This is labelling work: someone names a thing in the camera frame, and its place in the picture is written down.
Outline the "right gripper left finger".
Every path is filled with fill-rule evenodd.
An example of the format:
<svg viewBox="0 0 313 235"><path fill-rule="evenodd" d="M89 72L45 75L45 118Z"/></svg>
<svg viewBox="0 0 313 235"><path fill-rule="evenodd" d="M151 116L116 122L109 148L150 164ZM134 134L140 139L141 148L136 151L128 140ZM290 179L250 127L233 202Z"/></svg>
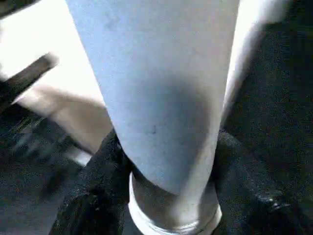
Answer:
<svg viewBox="0 0 313 235"><path fill-rule="evenodd" d="M129 203L132 162L112 130L79 172L60 205L51 235L120 235Z"/></svg>

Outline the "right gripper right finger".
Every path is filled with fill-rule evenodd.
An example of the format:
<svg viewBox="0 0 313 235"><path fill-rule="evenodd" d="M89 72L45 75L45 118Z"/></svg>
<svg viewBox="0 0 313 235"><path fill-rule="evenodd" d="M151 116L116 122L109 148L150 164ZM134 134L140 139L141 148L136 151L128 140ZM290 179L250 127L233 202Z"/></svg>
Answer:
<svg viewBox="0 0 313 235"><path fill-rule="evenodd" d="M221 130L211 173L223 213L216 235L311 235L313 220L265 164Z"/></svg>

